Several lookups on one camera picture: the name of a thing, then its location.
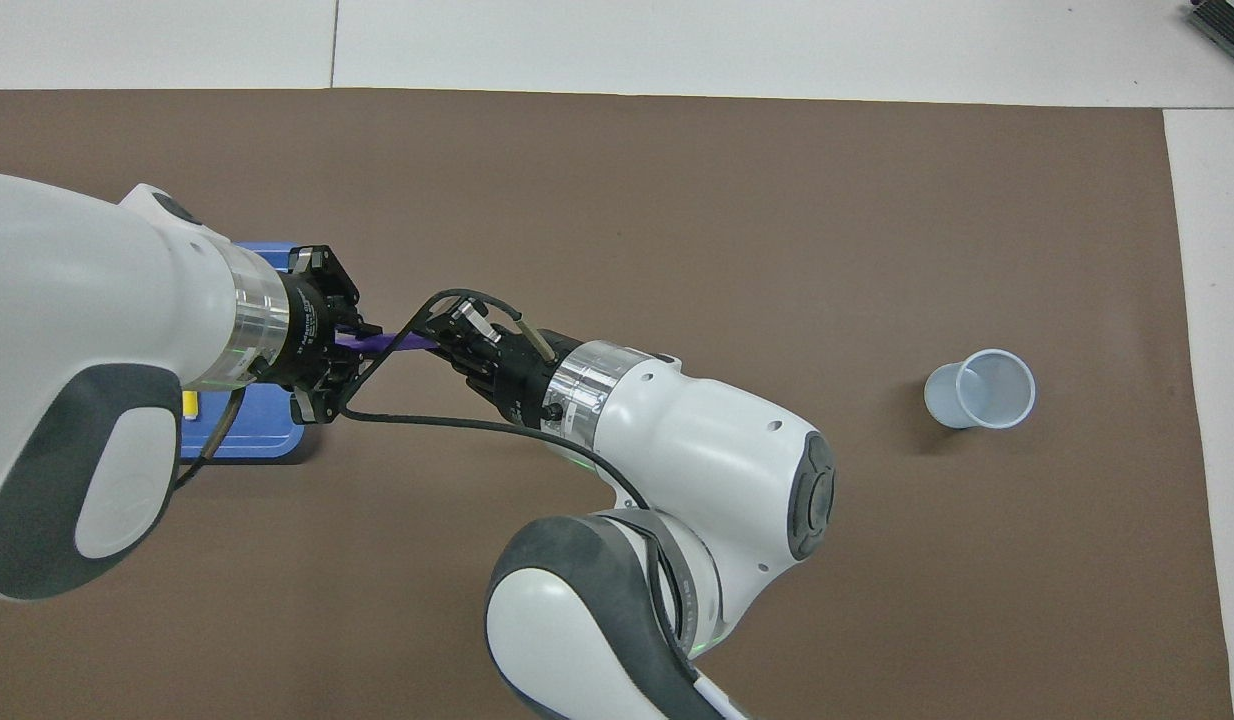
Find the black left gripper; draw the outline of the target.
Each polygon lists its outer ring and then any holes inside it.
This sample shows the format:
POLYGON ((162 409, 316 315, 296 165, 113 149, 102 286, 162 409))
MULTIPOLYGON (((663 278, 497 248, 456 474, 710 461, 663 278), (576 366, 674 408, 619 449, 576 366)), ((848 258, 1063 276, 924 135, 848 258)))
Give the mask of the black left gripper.
POLYGON ((326 245, 294 246, 291 273, 280 273, 288 329, 275 359, 275 383, 291 388, 292 424, 332 424, 344 395, 362 382, 373 354, 332 354, 334 329, 360 329, 360 291, 326 245))

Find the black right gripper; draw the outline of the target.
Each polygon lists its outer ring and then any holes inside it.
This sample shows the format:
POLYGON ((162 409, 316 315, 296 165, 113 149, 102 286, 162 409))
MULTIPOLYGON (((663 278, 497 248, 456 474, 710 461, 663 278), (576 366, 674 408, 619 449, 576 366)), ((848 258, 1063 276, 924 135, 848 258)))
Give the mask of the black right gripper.
POLYGON ((445 354, 452 368, 511 424, 539 430, 544 421, 561 420, 561 401, 548 400, 547 391, 568 356, 565 333, 540 332, 557 352, 557 359, 547 361, 521 333, 506 333, 499 340, 481 301, 445 300, 429 311, 424 336, 439 348, 453 351, 445 354))

